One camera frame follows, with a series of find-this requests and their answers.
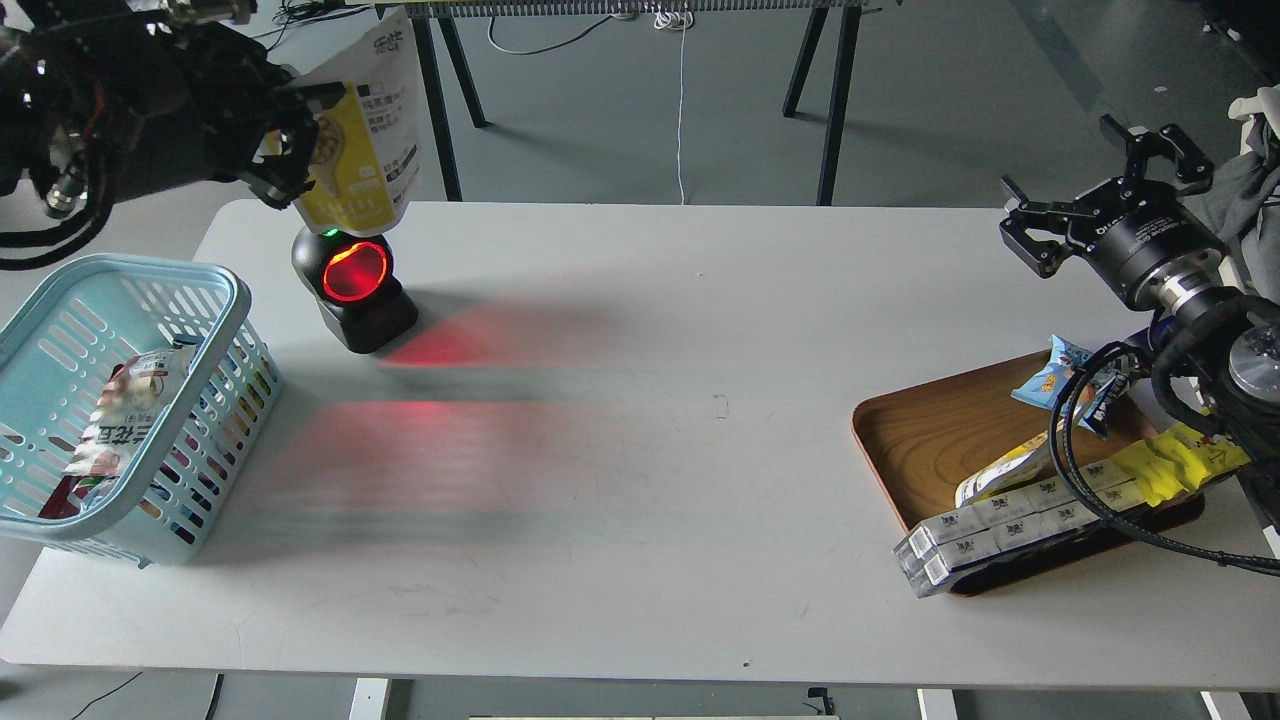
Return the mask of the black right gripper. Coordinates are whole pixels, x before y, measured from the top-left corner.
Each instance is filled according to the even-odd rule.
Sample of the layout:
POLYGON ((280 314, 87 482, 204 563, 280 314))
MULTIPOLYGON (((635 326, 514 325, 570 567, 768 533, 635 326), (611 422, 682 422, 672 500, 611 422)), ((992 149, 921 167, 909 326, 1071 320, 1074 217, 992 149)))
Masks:
POLYGON ((1011 177, 1000 178, 1009 197, 998 224, 1005 246, 1042 279, 1083 256, 1125 307, 1181 311, 1217 284, 1213 273, 1228 254, 1179 201, 1212 187, 1215 164, 1176 124, 1128 128, 1103 114, 1100 132, 1123 150, 1124 172, 1075 201, 1033 201, 1011 177), (1147 179, 1155 158, 1174 165, 1176 188, 1147 179))

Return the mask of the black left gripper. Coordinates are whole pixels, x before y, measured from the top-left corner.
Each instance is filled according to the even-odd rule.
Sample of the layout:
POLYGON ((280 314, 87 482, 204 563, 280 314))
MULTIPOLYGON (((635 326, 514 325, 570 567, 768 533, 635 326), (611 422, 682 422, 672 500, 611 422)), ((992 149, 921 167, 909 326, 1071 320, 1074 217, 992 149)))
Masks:
POLYGON ((63 26, 60 47, 70 63, 64 201, 100 199, 101 184, 125 201, 243 181, 284 210, 314 184, 319 127, 301 124, 347 94, 340 81, 276 87, 266 49, 227 26, 63 26))

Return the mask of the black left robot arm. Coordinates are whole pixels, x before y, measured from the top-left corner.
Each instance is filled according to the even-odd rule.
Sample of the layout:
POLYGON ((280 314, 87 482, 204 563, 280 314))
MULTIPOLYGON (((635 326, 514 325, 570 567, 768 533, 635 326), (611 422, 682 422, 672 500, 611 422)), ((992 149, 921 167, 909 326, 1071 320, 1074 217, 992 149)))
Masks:
POLYGON ((50 227, 3 233, 26 272, 93 240, 119 202, 244 182, 283 209, 311 188, 319 115, 340 82, 302 85, 239 32, 253 1, 23 1, 3 27, 3 193, 28 181, 50 227))

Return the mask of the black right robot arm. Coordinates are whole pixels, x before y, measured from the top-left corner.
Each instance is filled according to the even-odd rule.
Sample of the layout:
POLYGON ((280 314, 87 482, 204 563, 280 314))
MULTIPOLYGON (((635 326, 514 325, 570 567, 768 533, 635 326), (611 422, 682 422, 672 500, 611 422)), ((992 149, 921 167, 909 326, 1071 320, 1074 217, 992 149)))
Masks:
POLYGON ((1166 414, 1276 457, 1277 305, 1216 277, 1228 246, 1181 202, 1210 188, 1213 163, 1175 124, 1130 129, 1102 115, 1100 131, 1124 151, 1123 173, 1068 202, 1030 200, 1004 177, 1005 245, 1042 278, 1079 256, 1126 309, 1170 316, 1148 355, 1166 414))

